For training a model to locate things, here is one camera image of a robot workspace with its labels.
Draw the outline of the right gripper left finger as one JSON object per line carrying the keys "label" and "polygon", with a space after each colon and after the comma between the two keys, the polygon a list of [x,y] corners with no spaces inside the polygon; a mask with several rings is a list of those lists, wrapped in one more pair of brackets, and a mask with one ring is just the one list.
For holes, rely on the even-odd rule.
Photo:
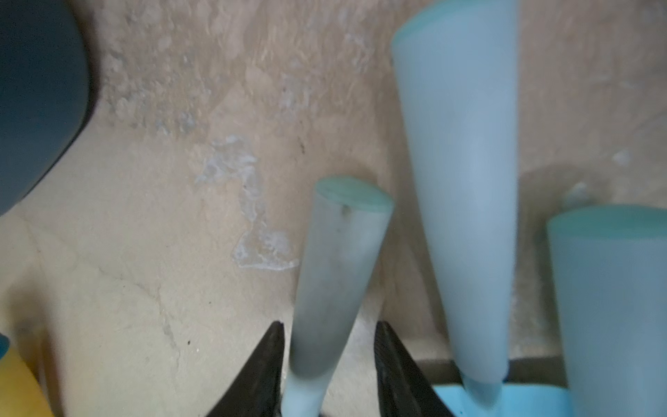
{"label": "right gripper left finger", "polygon": [[228,390],[207,416],[277,416],[284,353],[284,324],[273,321]]}

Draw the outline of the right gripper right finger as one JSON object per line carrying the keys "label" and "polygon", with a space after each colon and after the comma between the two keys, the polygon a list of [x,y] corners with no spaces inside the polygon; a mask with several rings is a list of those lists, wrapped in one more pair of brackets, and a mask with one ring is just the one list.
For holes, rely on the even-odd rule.
{"label": "right gripper right finger", "polygon": [[381,417],[454,417],[387,321],[376,323],[373,352]]}

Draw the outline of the blue shovel large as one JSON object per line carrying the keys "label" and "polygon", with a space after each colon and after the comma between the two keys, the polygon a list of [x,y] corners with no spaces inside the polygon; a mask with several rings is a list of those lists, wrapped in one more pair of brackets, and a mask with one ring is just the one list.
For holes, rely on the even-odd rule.
{"label": "blue shovel large", "polygon": [[281,415],[321,412],[393,212],[394,199],[361,179],[337,175],[315,185]]}

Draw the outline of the dark blue storage box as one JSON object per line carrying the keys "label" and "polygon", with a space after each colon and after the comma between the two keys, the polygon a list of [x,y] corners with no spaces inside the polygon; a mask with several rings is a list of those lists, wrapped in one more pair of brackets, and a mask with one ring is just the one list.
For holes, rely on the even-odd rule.
{"label": "dark blue storage box", "polygon": [[64,1],[1,3],[1,211],[41,181],[88,111],[83,36]]}

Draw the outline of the blue shovel rightmost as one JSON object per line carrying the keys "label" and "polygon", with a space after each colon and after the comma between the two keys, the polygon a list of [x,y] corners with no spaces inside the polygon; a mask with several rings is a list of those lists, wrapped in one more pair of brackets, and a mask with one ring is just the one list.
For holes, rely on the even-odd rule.
{"label": "blue shovel rightmost", "polygon": [[666,211],[596,205],[547,224],[576,416],[666,414]]}

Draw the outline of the blue shovel near right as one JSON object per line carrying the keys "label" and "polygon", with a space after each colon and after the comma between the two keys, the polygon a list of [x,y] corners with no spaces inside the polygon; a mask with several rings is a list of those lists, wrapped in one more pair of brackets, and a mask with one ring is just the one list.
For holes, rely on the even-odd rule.
{"label": "blue shovel near right", "polygon": [[458,416],[568,416],[561,387],[509,384],[518,235],[519,3],[438,1],[392,41],[413,180],[446,317]]}

